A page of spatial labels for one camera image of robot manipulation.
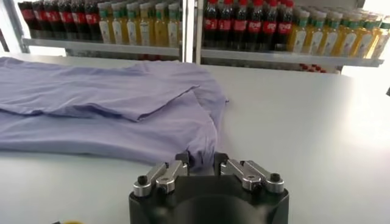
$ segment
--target dark soda bottle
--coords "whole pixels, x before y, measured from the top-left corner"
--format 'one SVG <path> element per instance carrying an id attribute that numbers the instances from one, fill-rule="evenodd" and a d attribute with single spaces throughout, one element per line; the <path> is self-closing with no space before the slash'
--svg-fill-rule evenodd
<path id="1" fill-rule="evenodd" d="M 275 34 L 275 50 L 287 51 L 287 41 L 291 32 L 292 20 L 293 20 L 293 7 L 294 3 L 291 0 L 287 0 L 286 9 L 283 11 L 280 22 L 278 24 L 277 32 Z"/>
<path id="2" fill-rule="evenodd" d="M 217 0 L 208 0 L 208 4 L 204 12 L 203 45 L 205 47 L 216 46 L 218 28 L 218 8 L 216 3 Z"/>
<path id="3" fill-rule="evenodd" d="M 235 16 L 233 25 L 233 44 L 234 50 L 245 48 L 245 34 L 247 28 L 247 0 L 239 0 L 239 9 Z"/>
<path id="4" fill-rule="evenodd" d="M 43 6 L 43 0 L 37 0 L 32 3 L 32 10 L 34 11 L 35 18 L 37 19 L 41 30 L 41 37 L 42 38 L 52 38 L 53 32 L 51 29 L 50 22 L 48 20 L 48 17 L 46 16 L 46 12 L 44 10 Z"/>
<path id="5" fill-rule="evenodd" d="M 30 34 L 32 38 L 40 37 L 41 26 L 38 23 L 32 10 L 31 2 L 18 2 L 20 12 L 22 13 L 23 19 L 25 20 L 27 26 L 30 29 Z"/>
<path id="6" fill-rule="evenodd" d="M 85 1 L 85 18 L 91 30 L 91 37 L 93 41 L 103 41 L 99 27 L 99 8 L 97 0 Z"/>
<path id="7" fill-rule="evenodd" d="M 276 31 L 276 19 L 277 19 L 277 11 L 276 11 L 276 0 L 269 1 L 269 10 L 264 17 L 261 41 L 260 41 L 260 50 L 261 51 L 271 51 L 274 49 L 273 46 L 273 38 Z"/>
<path id="8" fill-rule="evenodd" d="M 44 0 L 43 2 L 46 17 L 48 18 L 54 37 L 57 39 L 66 39 L 65 27 L 63 26 L 58 0 Z"/>
<path id="9" fill-rule="evenodd" d="M 260 48 L 261 21 L 263 18 L 263 0 L 253 1 L 253 12 L 249 16 L 247 43 L 248 51 L 257 51 Z"/>
<path id="10" fill-rule="evenodd" d="M 224 0 L 224 7 L 221 10 L 218 20 L 218 48 L 229 47 L 230 33 L 232 32 L 233 0 Z"/>
<path id="11" fill-rule="evenodd" d="M 73 21 L 76 24 L 78 37 L 81 40 L 90 40 L 90 27 L 85 17 L 84 0 L 72 0 L 71 4 Z"/>
<path id="12" fill-rule="evenodd" d="M 59 0 L 58 6 L 59 6 L 59 12 L 61 21 L 65 27 L 66 30 L 66 36 L 69 40 L 76 40 L 77 39 L 77 27 L 74 23 L 73 16 L 72 16 L 72 10 L 71 10 L 71 0 Z"/>

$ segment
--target metal shelf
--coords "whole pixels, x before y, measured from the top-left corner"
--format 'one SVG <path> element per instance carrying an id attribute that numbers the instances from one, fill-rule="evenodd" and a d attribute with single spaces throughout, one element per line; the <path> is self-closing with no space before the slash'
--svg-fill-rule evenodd
<path id="1" fill-rule="evenodd" d="M 332 65 L 332 66 L 363 66 L 363 67 L 379 67 L 384 60 L 381 59 L 365 59 L 365 58 L 345 58 L 345 57 L 324 57 L 307 54 L 293 54 L 290 52 L 242 52 L 242 51 L 221 51 L 212 49 L 202 49 L 201 56 L 203 58 L 220 58 L 234 60 L 249 60 L 249 61 L 267 61 L 279 63 L 303 63 L 316 65 Z"/>
<path id="2" fill-rule="evenodd" d="M 133 46 L 120 44 L 104 44 L 82 41 L 62 41 L 62 40 L 45 40 L 45 39 L 30 39 L 22 38 L 23 44 L 26 46 L 43 46 L 43 47 L 63 47 L 67 49 L 84 50 L 84 51 L 107 51 L 120 52 L 130 54 L 153 54 L 179 56 L 179 49 L 174 47 L 149 47 L 149 46 Z"/>

